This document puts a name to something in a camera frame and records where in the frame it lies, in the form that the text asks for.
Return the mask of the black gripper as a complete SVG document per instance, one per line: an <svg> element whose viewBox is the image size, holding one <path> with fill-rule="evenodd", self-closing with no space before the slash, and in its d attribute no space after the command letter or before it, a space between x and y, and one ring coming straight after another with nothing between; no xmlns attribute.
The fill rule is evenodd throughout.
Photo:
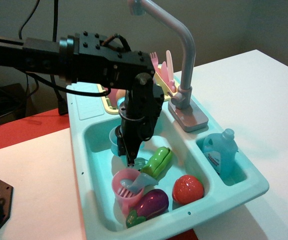
<svg viewBox="0 0 288 240"><path fill-rule="evenodd" d="M138 74L126 91L119 107L121 125L117 127L117 155L126 156L127 166L134 167L142 142L150 140L162 110L164 92L148 73Z"/></svg>

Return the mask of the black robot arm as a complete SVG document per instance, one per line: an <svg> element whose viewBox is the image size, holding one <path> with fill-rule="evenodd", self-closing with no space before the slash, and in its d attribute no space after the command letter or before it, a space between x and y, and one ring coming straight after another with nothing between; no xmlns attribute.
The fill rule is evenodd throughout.
<svg viewBox="0 0 288 240"><path fill-rule="evenodd" d="M164 102L162 88L153 81L155 74L147 53L132 51L121 35L110 37L84 32L63 37L59 42L28 38L14 40L0 36L0 66L12 67L31 77L56 75L68 84L94 83L125 90L119 106L121 124L116 130L118 155L133 166L140 145L154 133Z"/></svg>

